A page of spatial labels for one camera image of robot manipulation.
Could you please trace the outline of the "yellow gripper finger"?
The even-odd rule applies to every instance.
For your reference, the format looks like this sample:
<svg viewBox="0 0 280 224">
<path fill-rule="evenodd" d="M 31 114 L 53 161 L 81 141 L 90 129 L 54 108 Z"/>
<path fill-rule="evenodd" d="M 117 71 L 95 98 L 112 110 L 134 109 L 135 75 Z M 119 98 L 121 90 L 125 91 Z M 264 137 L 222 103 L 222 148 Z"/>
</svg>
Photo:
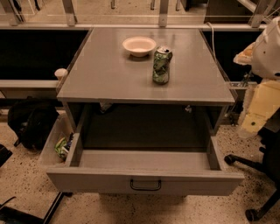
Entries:
<svg viewBox="0 0 280 224">
<path fill-rule="evenodd" d="M 279 108 L 280 81 L 263 80 L 256 86 L 249 86 L 240 114 L 240 134 L 256 135 Z"/>
<path fill-rule="evenodd" d="M 233 62 L 242 66 L 251 65 L 254 45 L 255 43 L 251 43 L 242 52 L 236 54 Z"/>
</svg>

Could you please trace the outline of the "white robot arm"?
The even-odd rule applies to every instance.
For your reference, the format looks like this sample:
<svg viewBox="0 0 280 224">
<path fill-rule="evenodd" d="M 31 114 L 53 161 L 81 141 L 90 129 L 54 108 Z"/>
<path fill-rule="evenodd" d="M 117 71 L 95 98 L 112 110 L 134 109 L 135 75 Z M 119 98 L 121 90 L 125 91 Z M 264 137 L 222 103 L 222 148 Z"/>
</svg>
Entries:
<svg viewBox="0 0 280 224">
<path fill-rule="evenodd" d="M 280 108 L 280 17 L 273 18 L 255 42 L 236 54 L 234 63 L 250 65 L 252 74 L 262 78 L 246 90 L 238 120 L 239 137 L 249 138 Z"/>
</svg>

